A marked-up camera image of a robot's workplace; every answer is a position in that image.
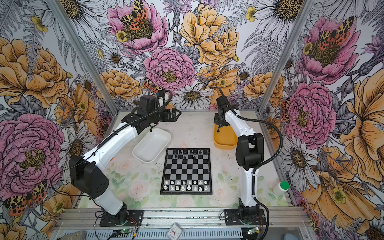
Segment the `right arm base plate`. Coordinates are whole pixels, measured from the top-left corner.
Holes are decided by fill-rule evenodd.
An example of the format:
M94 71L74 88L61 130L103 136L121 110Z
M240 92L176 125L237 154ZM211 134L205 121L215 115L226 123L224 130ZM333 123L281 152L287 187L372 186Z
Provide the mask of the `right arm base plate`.
M266 214L260 209L257 214L241 216L238 209L225 209L225 223L227 226L265 226Z

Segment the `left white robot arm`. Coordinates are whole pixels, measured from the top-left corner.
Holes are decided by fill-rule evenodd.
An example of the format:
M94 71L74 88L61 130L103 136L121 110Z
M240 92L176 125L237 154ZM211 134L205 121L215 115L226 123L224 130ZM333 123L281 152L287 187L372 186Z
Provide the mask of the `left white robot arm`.
M127 205L109 187L104 174L113 157L143 130L160 122L176 122L181 111L167 109L172 92L163 90L155 96L140 97L139 106L126 115L118 127L96 147L69 160L71 184L87 194L103 211L103 219L112 226L123 226L129 220Z

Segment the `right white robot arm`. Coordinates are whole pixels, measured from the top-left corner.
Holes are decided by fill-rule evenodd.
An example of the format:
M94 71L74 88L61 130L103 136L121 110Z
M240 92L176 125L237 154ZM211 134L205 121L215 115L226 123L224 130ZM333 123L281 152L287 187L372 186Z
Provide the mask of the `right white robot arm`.
M218 97L217 105L214 124L219 128L231 127L238 137L235 157L243 173L238 214L240 222L248 224L261 215L260 204L255 199L258 167L264 160L264 137L246 123L226 96Z

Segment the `white plastic tray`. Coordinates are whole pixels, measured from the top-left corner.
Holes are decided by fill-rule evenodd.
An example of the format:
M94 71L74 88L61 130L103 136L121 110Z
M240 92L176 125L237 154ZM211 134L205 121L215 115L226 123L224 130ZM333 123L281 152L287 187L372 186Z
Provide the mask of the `white plastic tray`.
M171 141L171 134L162 129L152 129L133 149L133 157L143 163L154 162Z

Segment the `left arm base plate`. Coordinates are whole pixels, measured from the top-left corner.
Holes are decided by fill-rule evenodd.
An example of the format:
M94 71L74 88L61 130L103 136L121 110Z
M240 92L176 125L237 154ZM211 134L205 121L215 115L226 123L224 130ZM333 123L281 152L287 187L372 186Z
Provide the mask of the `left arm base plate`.
M125 213L115 216L105 212L100 220L100 227L140 227L144 212L144 210L126 210Z

